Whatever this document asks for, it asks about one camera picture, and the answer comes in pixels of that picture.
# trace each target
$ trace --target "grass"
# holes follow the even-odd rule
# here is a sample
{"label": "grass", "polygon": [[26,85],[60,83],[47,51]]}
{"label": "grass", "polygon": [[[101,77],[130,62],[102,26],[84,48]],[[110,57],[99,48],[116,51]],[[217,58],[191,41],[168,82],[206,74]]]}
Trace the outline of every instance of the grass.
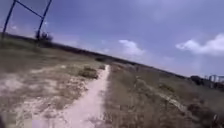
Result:
{"label": "grass", "polygon": [[100,65],[99,66],[99,69],[105,70],[105,68],[106,68],[105,65]]}
{"label": "grass", "polygon": [[[53,99],[47,100],[40,106],[40,111],[49,107],[49,103],[52,103],[53,108],[57,110],[63,109],[66,105],[78,99],[83,91],[86,91],[83,84],[77,82],[79,80],[72,81],[73,77],[78,77],[79,70],[85,69],[83,65],[98,68],[100,64],[93,57],[57,49],[37,48],[24,40],[6,38],[4,44],[0,47],[0,82],[4,80],[5,75],[15,74],[21,78],[24,86],[13,91],[0,90],[0,116],[7,126],[15,124],[16,113],[14,109],[25,100],[36,99],[37,97]],[[29,73],[33,69],[55,67],[57,65],[65,65],[66,67],[39,74]],[[46,90],[49,84],[45,82],[45,79],[57,82],[56,93],[49,93]],[[80,78],[82,83],[85,80],[86,78]]]}
{"label": "grass", "polygon": [[136,82],[131,67],[113,65],[104,120],[113,128],[195,128],[173,105]]}
{"label": "grass", "polygon": [[98,78],[97,70],[88,66],[85,66],[83,69],[79,70],[78,75],[90,79]]}

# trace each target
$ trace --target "sandy trail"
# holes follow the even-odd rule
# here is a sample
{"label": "sandy trail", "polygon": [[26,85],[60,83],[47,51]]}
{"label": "sandy trail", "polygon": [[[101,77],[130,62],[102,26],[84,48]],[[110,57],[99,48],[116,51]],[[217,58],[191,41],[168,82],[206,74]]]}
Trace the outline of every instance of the sandy trail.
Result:
{"label": "sandy trail", "polygon": [[24,128],[99,128],[103,125],[104,92],[110,67],[100,72],[99,78],[86,85],[88,91],[78,100],[60,111],[52,111],[53,118],[46,119],[42,114],[24,121]]}
{"label": "sandy trail", "polygon": [[98,80],[87,85],[89,91],[63,111],[62,120],[55,120],[55,128],[94,128],[102,125],[103,93],[107,89],[109,66],[101,72]]}

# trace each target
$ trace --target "shrub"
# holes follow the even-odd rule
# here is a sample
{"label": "shrub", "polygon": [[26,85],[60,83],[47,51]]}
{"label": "shrub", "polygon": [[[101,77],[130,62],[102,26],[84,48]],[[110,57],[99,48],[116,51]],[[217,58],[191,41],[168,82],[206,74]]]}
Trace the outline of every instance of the shrub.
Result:
{"label": "shrub", "polygon": [[98,73],[96,69],[93,69],[91,67],[84,67],[83,69],[79,70],[78,75],[90,79],[97,79],[98,78]]}
{"label": "shrub", "polygon": [[51,47],[52,46],[53,37],[49,33],[36,32],[35,38],[38,42],[41,42],[41,45],[43,45],[45,47]]}
{"label": "shrub", "polygon": [[190,79],[197,85],[203,84],[203,80],[199,76],[191,76]]}
{"label": "shrub", "polygon": [[99,62],[105,62],[105,58],[102,58],[102,57],[96,58],[95,60]]}
{"label": "shrub", "polygon": [[106,68],[105,65],[100,65],[99,66],[99,69],[105,70],[105,68]]}

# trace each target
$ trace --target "cloud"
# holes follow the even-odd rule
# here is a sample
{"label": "cloud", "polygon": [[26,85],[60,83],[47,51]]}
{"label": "cloud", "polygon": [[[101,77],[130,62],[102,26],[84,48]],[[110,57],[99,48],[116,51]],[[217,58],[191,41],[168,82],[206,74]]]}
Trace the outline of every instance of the cloud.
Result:
{"label": "cloud", "polygon": [[11,27],[11,29],[17,31],[17,30],[18,30],[18,27],[17,27],[16,25],[13,25],[13,26]]}
{"label": "cloud", "polygon": [[144,50],[140,49],[137,43],[129,40],[119,40],[119,43],[123,45],[123,52],[127,55],[142,55]]}
{"label": "cloud", "polygon": [[223,56],[224,34],[217,35],[214,39],[201,44],[193,39],[185,43],[177,44],[176,48],[182,51],[190,51],[193,54]]}

